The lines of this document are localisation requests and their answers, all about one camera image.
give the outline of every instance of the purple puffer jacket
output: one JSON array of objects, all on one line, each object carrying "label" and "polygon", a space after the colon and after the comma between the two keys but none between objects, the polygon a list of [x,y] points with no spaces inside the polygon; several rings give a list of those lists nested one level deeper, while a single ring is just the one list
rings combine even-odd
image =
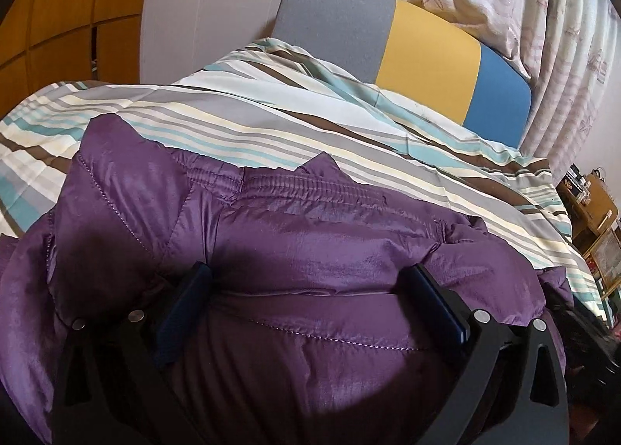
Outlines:
[{"label": "purple puffer jacket", "polygon": [[222,284],[166,376],[213,444],[404,444],[454,378],[392,293],[423,262],[498,321],[544,316],[539,279],[478,218],[353,182],[327,154],[238,168],[92,120],[58,204],[0,239],[0,379],[51,441],[67,327],[147,306],[194,262]]}]

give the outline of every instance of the yellow pillow section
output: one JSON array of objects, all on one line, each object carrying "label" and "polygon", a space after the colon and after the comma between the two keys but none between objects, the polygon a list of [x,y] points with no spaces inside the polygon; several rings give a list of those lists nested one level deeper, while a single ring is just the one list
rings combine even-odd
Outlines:
[{"label": "yellow pillow section", "polygon": [[461,125],[479,64],[479,41],[442,18],[397,0],[376,84]]}]

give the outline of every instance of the gray pillow section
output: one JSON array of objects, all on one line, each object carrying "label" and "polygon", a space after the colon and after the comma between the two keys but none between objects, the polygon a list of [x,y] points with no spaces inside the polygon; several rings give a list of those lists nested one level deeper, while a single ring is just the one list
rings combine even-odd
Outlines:
[{"label": "gray pillow section", "polygon": [[272,37],[375,82],[395,0],[281,0]]}]

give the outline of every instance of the jacket quilting seam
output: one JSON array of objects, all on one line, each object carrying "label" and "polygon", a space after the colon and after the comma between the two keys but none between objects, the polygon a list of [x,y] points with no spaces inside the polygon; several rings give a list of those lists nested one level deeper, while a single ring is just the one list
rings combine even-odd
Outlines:
[{"label": "jacket quilting seam", "polygon": [[287,329],[285,327],[278,327],[278,326],[273,326],[272,324],[263,323],[261,321],[255,321],[254,319],[250,319],[247,317],[239,317],[238,315],[232,314],[230,312],[225,312],[224,310],[221,310],[221,309],[218,309],[218,311],[226,315],[229,315],[231,317],[235,317],[239,320],[246,321],[252,324],[256,324],[257,326],[263,326],[263,327],[267,327],[268,329],[273,329],[274,331],[280,331],[280,332],[287,333],[287,334],[295,334],[298,336],[303,336],[305,338],[312,338],[314,340],[341,343],[341,344],[352,345],[356,347],[366,347],[369,349],[378,349],[382,351],[398,351],[398,352],[426,352],[428,351],[428,349],[420,349],[420,348],[414,348],[414,347],[392,347],[388,345],[369,344],[369,343],[363,343],[363,342],[355,342],[353,340],[345,340],[343,338],[331,338],[329,336],[320,336],[317,334],[303,333],[300,331],[295,331],[293,329]]},{"label": "jacket quilting seam", "polygon": [[142,243],[141,239],[138,238],[138,235],[136,235],[132,229],[129,227],[129,225],[127,224],[127,222],[125,222],[125,219],[123,219],[123,216],[120,214],[119,210],[114,206],[114,204],[112,203],[112,201],[110,201],[110,199],[106,196],[106,194],[104,193],[104,190],[101,188],[101,186],[99,185],[99,183],[97,182],[97,180],[95,179],[95,176],[93,175],[93,173],[91,172],[91,170],[89,169],[88,165],[86,165],[84,159],[82,158],[82,155],[80,153],[76,154],[76,157],[78,158],[78,162],[84,167],[84,169],[86,170],[86,172],[88,172],[88,175],[91,176],[91,180],[94,183],[95,187],[99,190],[99,193],[101,194],[101,196],[104,198],[104,200],[106,201],[106,203],[109,205],[109,207],[114,211],[114,213],[119,217],[120,222],[123,223],[123,225],[127,228],[127,231],[129,231],[129,233],[132,234],[132,236],[136,239],[136,241],[141,245],[141,247],[147,251],[147,253],[151,254],[153,256],[153,253],[151,251],[149,251],[147,249],[147,247]]},{"label": "jacket quilting seam", "polygon": [[381,206],[378,204],[351,203],[349,201],[325,200],[324,198],[303,198],[303,197],[299,197],[296,195],[286,195],[286,194],[281,194],[281,193],[260,194],[259,192],[256,192],[255,194],[252,195],[252,200],[255,200],[256,198],[269,198],[269,199],[275,198],[275,199],[280,199],[280,200],[300,200],[300,201],[320,201],[322,203],[328,203],[328,204],[347,205],[347,206],[357,207],[357,208],[367,208],[370,210],[379,210],[379,211],[389,212],[389,213],[398,213],[394,209],[390,209],[388,207]]},{"label": "jacket quilting seam", "polygon": [[189,200],[190,194],[192,194],[193,190],[194,190],[193,184],[190,182],[190,187],[187,189],[187,195],[185,197],[185,200],[183,200],[183,203],[181,203],[181,208],[179,209],[179,212],[177,213],[177,219],[175,220],[175,226],[173,226],[173,229],[170,231],[170,236],[168,237],[168,241],[166,242],[164,249],[161,251],[161,258],[156,265],[156,272],[160,271],[160,266],[162,265],[162,263],[164,262],[164,259],[168,255],[170,242],[173,241],[173,236],[175,236],[175,230],[177,229],[177,226],[179,225],[179,220],[181,219],[181,213],[183,212],[184,207],[187,205],[187,201]]},{"label": "jacket quilting seam", "polygon": [[45,250],[45,270],[47,273],[46,280],[49,283],[50,281],[50,253],[52,251],[52,238],[54,238],[54,209],[50,210],[47,213],[47,225],[50,230],[50,234],[47,238],[47,248]]}]

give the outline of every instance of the bed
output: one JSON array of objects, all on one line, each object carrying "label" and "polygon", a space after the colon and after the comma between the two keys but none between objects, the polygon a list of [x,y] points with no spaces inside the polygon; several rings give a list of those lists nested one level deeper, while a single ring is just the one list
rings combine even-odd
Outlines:
[{"label": "bed", "polygon": [[[294,169],[327,152],[358,182],[482,218],[535,268],[566,267],[575,296],[603,316],[595,282],[570,244],[547,161],[513,148],[528,85],[476,40],[449,43],[452,30],[436,34],[446,47],[432,65],[443,73],[435,84],[430,77],[415,82],[424,74],[408,71],[427,61],[408,57],[416,43],[391,46],[394,63],[386,70],[382,53],[397,19],[406,20],[400,26],[408,19],[421,29],[438,26],[396,10],[400,5],[283,0],[274,38],[172,85],[84,81],[39,90],[0,121],[0,231],[20,235],[54,205],[88,121],[117,113],[145,138],[237,166]],[[231,108],[230,99],[243,104]],[[506,117],[491,122],[486,111],[494,103]]]}]

